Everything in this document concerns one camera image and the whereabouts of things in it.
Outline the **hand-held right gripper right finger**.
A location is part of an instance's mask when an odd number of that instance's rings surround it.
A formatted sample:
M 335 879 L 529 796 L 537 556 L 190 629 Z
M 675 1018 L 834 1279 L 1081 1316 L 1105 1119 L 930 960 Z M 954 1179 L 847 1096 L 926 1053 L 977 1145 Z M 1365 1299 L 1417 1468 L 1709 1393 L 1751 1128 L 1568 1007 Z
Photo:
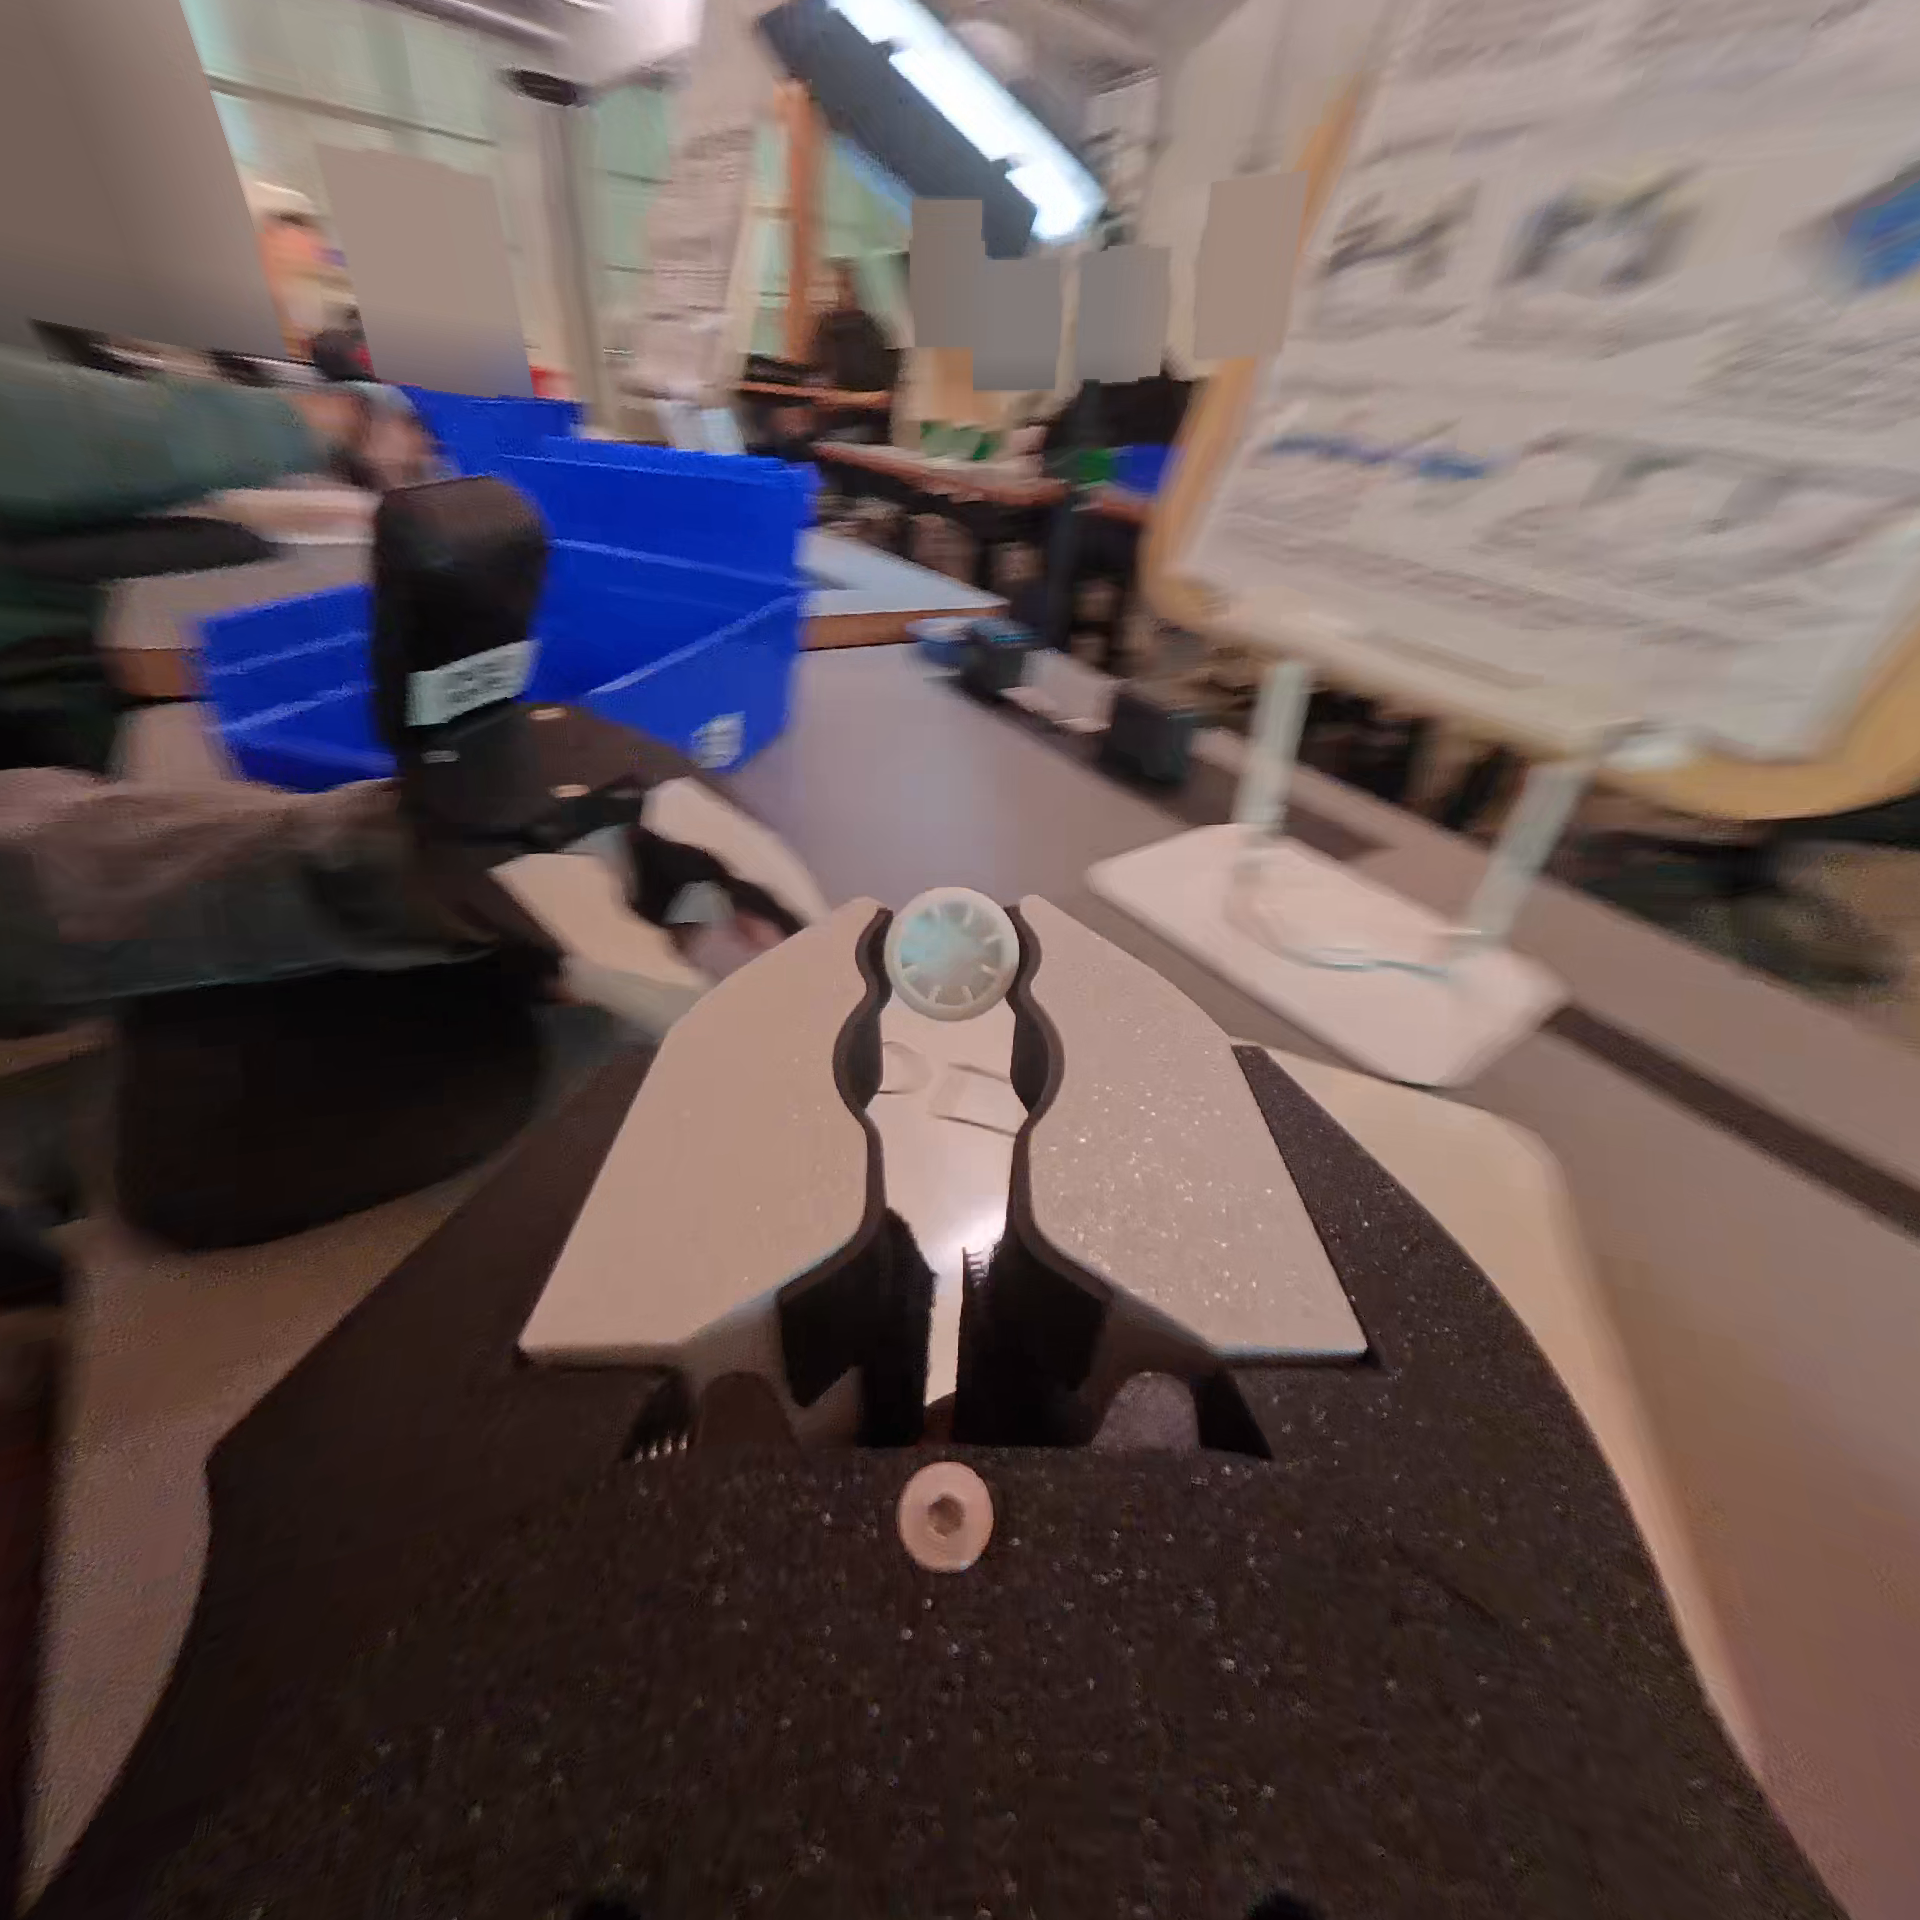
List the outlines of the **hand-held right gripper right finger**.
M 981 1356 L 1091 1405 L 1132 1373 L 1341 1368 L 1365 1332 L 1232 1039 L 1053 906 L 1011 908 L 1023 1106 Z

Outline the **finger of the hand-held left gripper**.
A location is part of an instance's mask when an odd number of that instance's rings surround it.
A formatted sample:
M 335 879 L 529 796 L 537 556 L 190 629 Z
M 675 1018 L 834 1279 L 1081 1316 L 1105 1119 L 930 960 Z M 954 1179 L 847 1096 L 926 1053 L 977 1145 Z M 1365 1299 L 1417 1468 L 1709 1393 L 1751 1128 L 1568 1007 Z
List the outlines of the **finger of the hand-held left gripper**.
M 654 926 L 595 854 L 526 854 L 493 883 L 559 950 L 565 992 L 595 1007 L 691 1007 L 785 940 L 707 879 L 670 891 Z
M 660 928 L 772 928 L 789 938 L 829 915 L 802 860 L 767 827 L 702 783 L 654 786 L 631 827 L 631 906 Z

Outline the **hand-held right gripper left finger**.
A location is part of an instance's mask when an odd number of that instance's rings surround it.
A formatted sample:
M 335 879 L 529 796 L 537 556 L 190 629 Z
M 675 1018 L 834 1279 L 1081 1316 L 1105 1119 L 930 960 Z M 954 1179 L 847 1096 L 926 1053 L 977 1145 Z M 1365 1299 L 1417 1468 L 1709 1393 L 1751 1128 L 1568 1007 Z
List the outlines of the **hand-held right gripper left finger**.
M 931 1272 L 889 1209 L 879 901 L 849 901 L 660 1040 L 520 1330 L 554 1368 L 757 1377 L 791 1419 L 919 1419 Z

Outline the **blue plastic bin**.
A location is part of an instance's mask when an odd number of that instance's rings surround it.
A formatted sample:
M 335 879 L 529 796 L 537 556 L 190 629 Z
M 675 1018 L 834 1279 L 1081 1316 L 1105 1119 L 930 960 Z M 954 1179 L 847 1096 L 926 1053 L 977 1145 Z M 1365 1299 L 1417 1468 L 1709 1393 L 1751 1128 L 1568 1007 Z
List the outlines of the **blue plastic bin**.
M 598 442 L 570 401 L 399 391 L 452 473 L 512 485 L 555 543 L 760 582 L 803 578 L 819 489 L 807 465 Z
M 802 578 L 560 543 L 534 618 L 534 701 L 732 772 L 787 722 Z M 322 794 L 395 773 L 370 722 L 370 588 L 200 618 L 201 700 L 245 780 Z

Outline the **black whiteboard marker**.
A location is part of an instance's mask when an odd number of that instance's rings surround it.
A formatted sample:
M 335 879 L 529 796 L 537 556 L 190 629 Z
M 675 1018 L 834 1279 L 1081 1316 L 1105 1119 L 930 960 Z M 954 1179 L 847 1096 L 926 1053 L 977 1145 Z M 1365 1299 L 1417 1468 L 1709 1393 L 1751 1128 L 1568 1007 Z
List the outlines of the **black whiteboard marker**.
M 905 901 L 884 936 L 891 998 L 919 1019 L 961 1025 L 999 1007 L 1020 967 L 1011 914 L 967 886 L 935 886 Z

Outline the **white whiteboard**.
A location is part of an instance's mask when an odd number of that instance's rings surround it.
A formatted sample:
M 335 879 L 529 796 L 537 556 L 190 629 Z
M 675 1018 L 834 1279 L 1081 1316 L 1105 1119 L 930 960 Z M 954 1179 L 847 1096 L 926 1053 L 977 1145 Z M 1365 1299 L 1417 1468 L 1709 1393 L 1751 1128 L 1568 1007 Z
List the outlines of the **white whiteboard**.
M 1009 1081 L 1013 1025 L 1007 1007 L 940 1025 L 891 1004 L 881 1040 L 872 1115 L 889 1197 L 935 1272 L 925 1405 L 936 1405 L 956 1380 L 965 1255 L 985 1255 L 1005 1224 L 1023 1115 Z M 1542 1348 L 1619 1479 L 1714 1715 L 1741 1758 L 1762 1770 L 1679 1477 L 1631 1379 L 1561 1167 L 1533 1134 L 1496 1115 L 1278 1049 L 1268 1059 L 1452 1236 Z

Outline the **person's left forearm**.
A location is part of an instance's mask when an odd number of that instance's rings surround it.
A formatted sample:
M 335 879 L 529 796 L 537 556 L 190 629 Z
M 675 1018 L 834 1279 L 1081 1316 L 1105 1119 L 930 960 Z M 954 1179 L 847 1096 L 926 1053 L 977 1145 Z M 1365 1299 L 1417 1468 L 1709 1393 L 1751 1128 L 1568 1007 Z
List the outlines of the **person's left forearm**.
M 460 896 L 393 780 L 298 796 L 82 772 L 1 775 L 1 1032 L 51 1033 L 152 995 L 331 972 L 560 961 Z

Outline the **black boxy object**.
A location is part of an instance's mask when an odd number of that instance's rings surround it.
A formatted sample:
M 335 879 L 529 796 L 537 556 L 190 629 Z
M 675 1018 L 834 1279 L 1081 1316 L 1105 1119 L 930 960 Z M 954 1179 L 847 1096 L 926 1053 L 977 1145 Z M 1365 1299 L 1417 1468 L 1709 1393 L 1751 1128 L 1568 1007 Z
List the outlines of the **black boxy object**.
M 1200 708 L 1168 682 L 1120 682 L 1095 745 L 1095 765 L 1112 779 L 1156 791 L 1187 783 Z

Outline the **white hanging sign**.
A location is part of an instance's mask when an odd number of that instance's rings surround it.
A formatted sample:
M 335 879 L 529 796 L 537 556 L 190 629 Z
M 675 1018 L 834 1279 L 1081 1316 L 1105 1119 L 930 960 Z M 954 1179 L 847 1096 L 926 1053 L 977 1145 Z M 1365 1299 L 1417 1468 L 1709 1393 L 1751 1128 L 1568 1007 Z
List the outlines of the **white hanging sign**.
M 670 158 L 646 223 L 646 277 L 628 386 L 648 401 L 732 394 L 758 301 L 758 132 L 777 70 L 764 3 L 701 6 L 699 33 L 667 97 Z

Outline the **black studio light panel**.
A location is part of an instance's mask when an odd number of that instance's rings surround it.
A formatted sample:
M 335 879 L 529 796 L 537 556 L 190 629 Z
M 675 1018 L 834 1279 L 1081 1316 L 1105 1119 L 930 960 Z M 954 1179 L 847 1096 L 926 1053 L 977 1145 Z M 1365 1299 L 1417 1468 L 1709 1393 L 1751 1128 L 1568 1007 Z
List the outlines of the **black studio light panel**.
M 829 129 L 918 200 L 977 203 L 983 248 L 1018 258 L 1087 242 L 1105 211 L 1091 168 L 914 3 L 785 3 L 754 31 Z

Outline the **white table sign stand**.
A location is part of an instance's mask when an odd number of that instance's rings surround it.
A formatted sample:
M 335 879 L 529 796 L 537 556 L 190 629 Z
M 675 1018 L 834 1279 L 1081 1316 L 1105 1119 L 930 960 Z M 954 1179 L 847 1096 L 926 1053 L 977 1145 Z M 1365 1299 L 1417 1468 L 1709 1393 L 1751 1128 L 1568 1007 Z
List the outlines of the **white table sign stand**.
M 1592 786 L 1738 828 L 1915 791 L 1915 6 L 1397 6 L 1301 155 L 1286 335 L 1194 345 L 1141 555 L 1261 668 L 1232 816 L 1095 896 L 1364 1072 L 1568 1001 L 1511 950 Z M 1519 765 L 1471 898 L 1283 824 L 1337 689 Z

